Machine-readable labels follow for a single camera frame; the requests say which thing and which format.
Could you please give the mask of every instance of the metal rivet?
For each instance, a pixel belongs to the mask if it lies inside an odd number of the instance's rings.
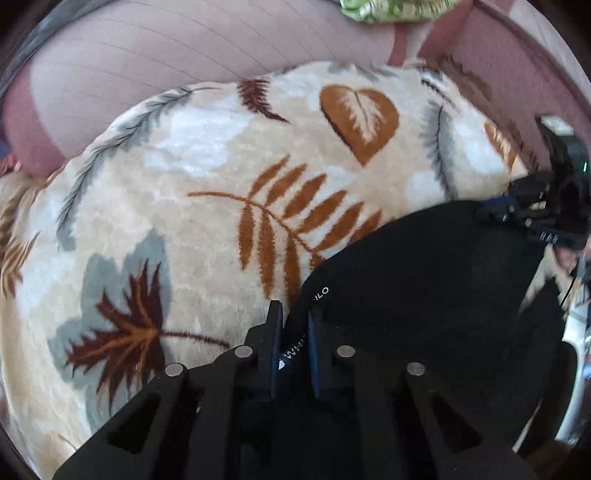
[[[248,345],[237,346],[234,350],[234,355],[238,358],[248,358],[252,355],[252,348]]]
[[[355,354],[355,349],[349,345],[341,345],[336,349],[336,354],[341,358],[351,358]]]
[[[425,366],[419,362],[411,362],[407,365],[407,372],[414,377],[420,377],[425,373]]]
[[[166,373],[169,377],[177,377],[181,373],[183,373],[184,366],[182,364],[170,364],[167,365],[164,373]]]

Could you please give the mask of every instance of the black fabric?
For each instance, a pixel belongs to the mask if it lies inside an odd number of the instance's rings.
[[[454,202],[383,226],[326,260],[290,311],[287,343],[313,297],[343,341],[378,357],[420,361],[462,404],[513,442],[547,388],[564,330],[554,281],[519,312],[544,255],[523,233]]]

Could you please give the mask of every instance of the maple leaf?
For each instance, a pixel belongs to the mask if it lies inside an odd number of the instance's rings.
[[[82,335],[82,343],[71,343],[71,350],[66,352],[66,365],[72,366],[72,376],[80,367],[84,367],[84,373],[87,373],[100,361],[106,361],[96,392],[103,388],[108,390],[109,411],[124,377],[127,388],[134,379],[141,388],[151,374],[161,372],[165,367],[160,344],[163,325],[160,264],[148,287],[146,260],[141,272],[135,277],[129,276],[129,288],[129,294],[123,293],[129,313],[118,310],[106,291],[96,304],[97,311],[114,325],[115,330],[92,329],[94,338]]]

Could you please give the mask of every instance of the blanket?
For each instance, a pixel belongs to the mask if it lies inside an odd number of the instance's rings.
[[[424,67],[311,63],[134,106],[0,216],[1,378],[37,472],[167,363],[240,345],[346,245],[524,173]]]

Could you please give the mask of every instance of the round metal joint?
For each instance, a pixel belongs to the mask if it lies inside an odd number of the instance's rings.
[[[169,377],[177,377],[181,373],[183,373],[183,365],[182,364],[168,364],[164,373],[166,373]]]
[[[419,362],[411,362],[407,365],[407,372],[414,377],[420,377],[425,373],[425,366]]]
[[[349,345],[341,345],[336,349],[336,354],[341,358],[351,358],[355,354],[355,349]]]
[[[234,355],[238,358],[248,358],[252,355],[252,348],[248,345],[237,346],[234,350]]]

